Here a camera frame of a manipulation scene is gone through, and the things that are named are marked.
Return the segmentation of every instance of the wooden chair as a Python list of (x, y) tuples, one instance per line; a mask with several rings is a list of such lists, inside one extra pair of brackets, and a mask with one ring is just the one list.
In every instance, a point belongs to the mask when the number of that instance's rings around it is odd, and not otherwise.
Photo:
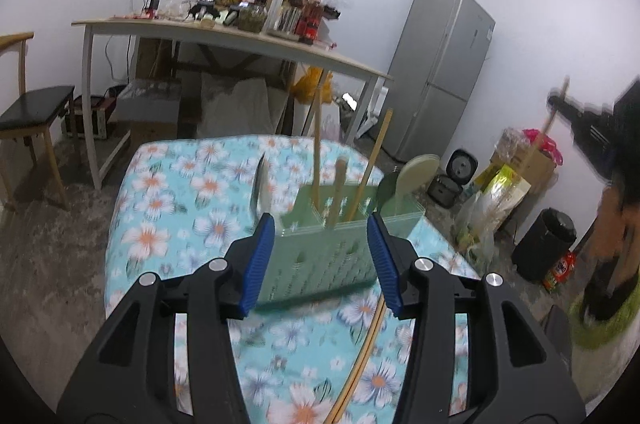
[[(56, 182), (60, 198), (65, 209), (69, 210), (69, 201), (66, 198), (65, 187), (60, 178), (58, 163), (53, 153), (53, 144), (51, 143), (51, 134), (49, 128), (56, 120), (60, 112), (65, 109), (66, 104), (73, 111), (74, 87), (73, 86), (51, 86), (49, 88), (40, 88), (37, 90), (26, 91), (25, 83), (25, 58), (27, 53), (27, 40), (33, 38), (33, 32), (23, 32), (20, 34), (12, 34), (9, 36), (0, 36), (0, 53), (3, 51), (20, 45), (20, 53), (18, 59), (18, 89), (20, 97), (12, 104), (4, 114), (0, 115), (0, 140), (24, 138), (24, 143), (29, 147), (31, 153), (31, 161), (36, 166), (36, 153), (33, 149), (33, 137), (39, 134), (44, 136), (47, 157), (53, 178)], [(71, 123), (71, 131), (74, 137), (74, 145), (76, 148), (76, 158), (80, 160), (80, 148), (78, 145), (78, 133), (76, 124)], [(0, 179), (4, 183), (9, 203), (14, 209), (18, 210), (14, 194), (8, 181), (8, 175), (2, 162), (0, 161)]]

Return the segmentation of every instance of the wooden table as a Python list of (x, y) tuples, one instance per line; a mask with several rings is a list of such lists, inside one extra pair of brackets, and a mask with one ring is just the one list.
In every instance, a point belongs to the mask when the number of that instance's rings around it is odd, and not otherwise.
[(196, 43), (222, 48), (236, 49), (261, 56), (313, 65), (325, 71), (334, 71), (365, 82), (355, 115), (347, 128), (345, 144), (351, 144), (360, 126), (364, 113), (371, 101), (378, 78), (391, 77), (359, 62), (341, 56), (333, 51), (325, 51), (303, 43), (276, 38), (266, 34), (253, 34), (235, 28), (217, 26), (213, 29), (201, 28), (198, 22), (176, 22), (144, 19), (96, 19), (75, 21), (72, 25), (84, 26), (84, 46), (82, 48), (82, 118), (84, 136), (94, 187), (100, 189), (102, 180), (114, 162), (116, 155), (130, 137), (127, 133), (115, 147), (107, 160), (98, 168), (95, 153), (94, 132), (91, 120), (91, 58), (94, 36), (138, 36), (140, 38), (160, 38), (179, 42)]

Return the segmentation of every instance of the blue gripper pad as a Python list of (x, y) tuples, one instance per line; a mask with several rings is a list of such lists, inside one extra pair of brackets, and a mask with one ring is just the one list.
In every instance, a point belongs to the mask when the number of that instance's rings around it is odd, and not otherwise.
[(252, 237), (255, 247), (242, 275), (242, 296), (238, 303), (238, 308), (245, 316), (255, 307), (255, 303), (258, 300), (275, 238), (276, 228), (273, 217), (265, 213), (262, 215)]
[(386, 242), (389, 239), (390, 237), (384, 224), (380, 226), (372, 214), (367, 220), (367, 243), (369, 244), (369, 252), (373, 259), (373, 265), (376, 267), (378, 281), (380, 282), (382, 293), (385, 296), (386, 306), (398, 317), (402, 309), (402, 298), (400, 297), (400, 290), (398, 288), (400, 277)]

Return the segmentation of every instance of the table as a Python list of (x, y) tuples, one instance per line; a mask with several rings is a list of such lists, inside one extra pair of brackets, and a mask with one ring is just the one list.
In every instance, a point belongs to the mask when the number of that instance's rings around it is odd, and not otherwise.
[(266, 34), (255, 34), (223, 26), (213, 29), (201, 28), (196, 22), (177, 22), (169, 20), (144, 19), (95, 19), (75, 21), (72, 25), (84, 26), (84, 45), (82, 48), (82, 118), (84, 120), (84, 135), (89, 159), (89, 168), (94, 181), (94, 187), (100, 189), (102, 180), (114, 162), (116, 155), (127, 143), (130, 132), (127, 133), (107, 157), (104, 164), (98, 168), (95, 152), (94, 132), (91, 120), (91, 61), (94, 46), (94, 36), (139, 36), (143, 38), (169, 39), (179, 42), (196, 43), (236, 49), (261, 56), (269, 56), (287, 61), (300, 62), (308, 65), (339, 72), (365, 81), (364, 88), (358, 99), (358, 107), (351, 119), (346, 133), (346, 144), (351, 144), (360, 126), (364, 113), (373, 96), (378, 78), (390, 80), (391, 77), (367, 67), (359, 62), (341, 56), (336, 52), (329, 52), (314, 46), (297, 43)]
[[(258, 159), (269, 163), (273, 212), (292, 208), (309, 183), (313, 140), (244, 136), (143, 144), (120, 188), (105, 256), (106, 313), (144, 272), (162, 279), (191, 274), (224, 256), (232, 241), (253, 231), (249, 198)], [(335, 161), (348, 159), (347, 181), (359, 182), (367, 159), (350, 147), (322, 141), (321, 182), (334, 181)], [(369, 183), (383, 174), (374, 169)], [(422, 218), (409, 235), (419, 256), (460, 276), (477, 278), (446, 239)], [(229, 337), (253, 424), (290, 424), (291, 415), (319, 423), (336, 400), (372, 322), (380, 287), (277, 311), (255, 310), (230, 320)], [(388, 310), (342, 424), (391, 424), (404, 379), (414, 326)], [(456, 315), (456, 367), (451, 412), (465, 409), (468, 372), (466, 316)], [(178, 315), (174, 353), (178, 408), (191, 412), (186, 319)]]

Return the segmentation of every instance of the black chair seat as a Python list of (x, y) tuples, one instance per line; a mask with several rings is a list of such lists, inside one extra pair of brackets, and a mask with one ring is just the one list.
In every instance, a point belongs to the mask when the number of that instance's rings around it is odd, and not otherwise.
[(49, 125), (73, 93), (73, 86), (51, 86), (22, 94), (0, 115), (0, 131)]

